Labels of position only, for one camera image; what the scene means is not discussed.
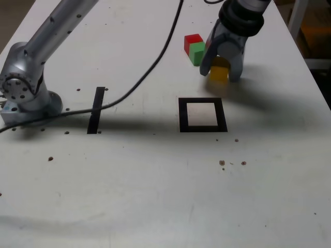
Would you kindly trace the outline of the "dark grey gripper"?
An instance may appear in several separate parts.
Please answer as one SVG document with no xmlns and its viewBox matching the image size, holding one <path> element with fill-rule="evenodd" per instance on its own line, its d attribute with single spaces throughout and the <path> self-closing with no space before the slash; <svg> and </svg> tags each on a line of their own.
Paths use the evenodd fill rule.
<svg viewBox="0 0 331 248">
<path fill-rule="evenodd" d="M 246 37 L 237 35 L 227 29 L 221 22 L 216 22 L 205 43 L 204 55 L 200 64 L 200 74 L 203 76 L 208 75 L 213 59 L 218 55 L 230 64 L 229 81 L 238 82 L 243 72 L 245 50 L 242 50 L 241 47 L 232 41 L 222 43 L 223 39 L 233 40 L 237 43 L 246 43 Z"/>
</svg>

